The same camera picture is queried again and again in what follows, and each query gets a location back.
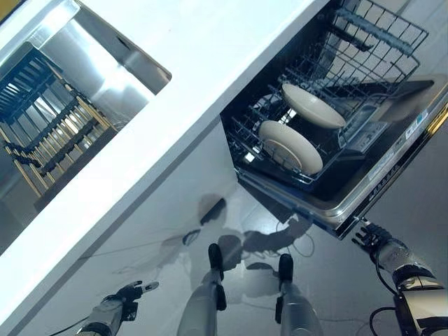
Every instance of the white bowl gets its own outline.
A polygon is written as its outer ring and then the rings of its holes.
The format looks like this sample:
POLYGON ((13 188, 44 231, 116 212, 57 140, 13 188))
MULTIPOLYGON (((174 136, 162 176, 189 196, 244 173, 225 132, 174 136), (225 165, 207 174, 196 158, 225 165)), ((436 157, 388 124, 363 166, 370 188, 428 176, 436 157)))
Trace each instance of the white bowl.
POLYGON ((346 125, 345 119, 334 108, 313 94, 287 83, 281 89, 286 103, 309 122, 334 130, 346 125))
POLYGON ((322 158, 315 147, 301 134, 277 121, 264 121, 258 135, 263 150, 286 169, 299 169, 312 175, 322 170, 322 158))

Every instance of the dishwasher door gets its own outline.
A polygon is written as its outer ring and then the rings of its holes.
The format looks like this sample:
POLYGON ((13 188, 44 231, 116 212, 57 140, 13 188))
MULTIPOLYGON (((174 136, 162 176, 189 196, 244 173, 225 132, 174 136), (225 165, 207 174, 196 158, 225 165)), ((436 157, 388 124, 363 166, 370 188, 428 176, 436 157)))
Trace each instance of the dishwasher door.
POLYGON ((413 75, 427 35, 370 0, 330 1, 221 113, 239 179, 342 239, 447 118, 448 78, 413 75), (331 105, 346 127, 305 120, 284 83, 331 105), (279 164, 258 133, 266 120, 308 139, 322 170, 279 164))

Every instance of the gray tile floor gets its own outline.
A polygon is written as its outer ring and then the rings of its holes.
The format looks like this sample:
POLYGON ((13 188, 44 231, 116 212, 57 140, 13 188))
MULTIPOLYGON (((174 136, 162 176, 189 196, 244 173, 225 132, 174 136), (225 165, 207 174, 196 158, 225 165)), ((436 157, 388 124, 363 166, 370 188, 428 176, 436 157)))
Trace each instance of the gray tile floor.
MULTIPOLYGON (((447 150, 445 124, 367 216, 412 247, 444 283, 448 283, 447 150)), ((226 201, 220 216, 192 236, 188 246, 182 237, 191 228, 166 229, 156 232, 150 244, 89 258, 20 335, 49 335, 136 279, 158 280, 160 287, 141 298, 136 321, 124 323, 119 336, 175 335, 188 298, 208 272, 211 242, 223 245, 226 265, 233 267, 223 281, 228 307, 218 313, 220 336, 279 335, 274 322, 278 280, 273 271, 280 253, 294 257, 295 283, 313 304, 325 335, 371 335, 366 324, 370 312, 393 301, 369 257, 351 243, 355 230, 339 241, 302 221, 282 224, 240 186, 226 201), (95 273, 99 265, 101 274, 95 273), (101 281, 92 281, 92 273, 101 281)), ((142 235, 154 235, 150 226, 142 230, 142 235)), ((392 312, 378 315, 375 325, 381 336, 399 335, 392 312)))

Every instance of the stainless steel sink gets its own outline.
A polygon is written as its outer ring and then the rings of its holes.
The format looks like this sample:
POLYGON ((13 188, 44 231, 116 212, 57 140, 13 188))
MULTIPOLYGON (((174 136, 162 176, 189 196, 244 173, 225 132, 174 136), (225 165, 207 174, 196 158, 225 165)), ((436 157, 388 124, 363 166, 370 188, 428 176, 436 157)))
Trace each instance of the stainless steel sink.
POLYGON ((83 4, 65 0, 27 38, 121 129, 171 74, 83 4))
POLYGON ((170 80, 81 3, 53 0, 35 14, 0 49, 0 137, 36 210, 170 80))

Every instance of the wire rack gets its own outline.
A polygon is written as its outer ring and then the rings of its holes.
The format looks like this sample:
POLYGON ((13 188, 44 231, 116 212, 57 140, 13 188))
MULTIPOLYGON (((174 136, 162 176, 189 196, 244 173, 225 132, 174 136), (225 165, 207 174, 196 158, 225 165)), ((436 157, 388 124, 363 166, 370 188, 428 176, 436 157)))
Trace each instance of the wire rack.
POLYGON ((32 48, 0 80, 0 139, 38 197, 53 197, 116 132, 58 71, 32 48))
POLYGON ((334 2, 314 20, 326 30, 324 42, 297 55, 276 81, 267 83, 270 93, 233 113, 226 127, 232 158, 239 165, 269 162, 304 186, 319 179, 377 107, 417 69, 419 61, 413 54, 428 35, 370 0, 334 2), (329 131, 309 125, 283 100, 284 83, 297 85, 332 106, 344 117, 346 126, 329 131), (277 120, 304 135, 322 157, 323 169, 310 176, 294 168, 287 157, 273 160, 273 148, 266 148, 258 137, 265 120, 277 120))

